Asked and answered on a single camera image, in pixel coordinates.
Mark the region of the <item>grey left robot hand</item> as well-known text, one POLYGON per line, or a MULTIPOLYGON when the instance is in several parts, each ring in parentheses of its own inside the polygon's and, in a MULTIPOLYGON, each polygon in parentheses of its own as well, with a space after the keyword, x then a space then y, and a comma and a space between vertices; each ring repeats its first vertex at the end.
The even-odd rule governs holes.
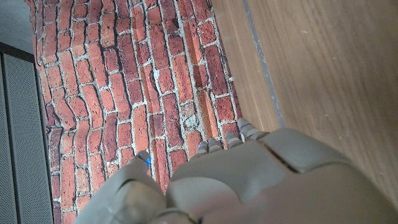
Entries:
POLYGON ((396 223, 397 209, 344 155, 299 131, 239 119, 172 174, 166 190, 138 152, 92 196, 77 223, 396 223))

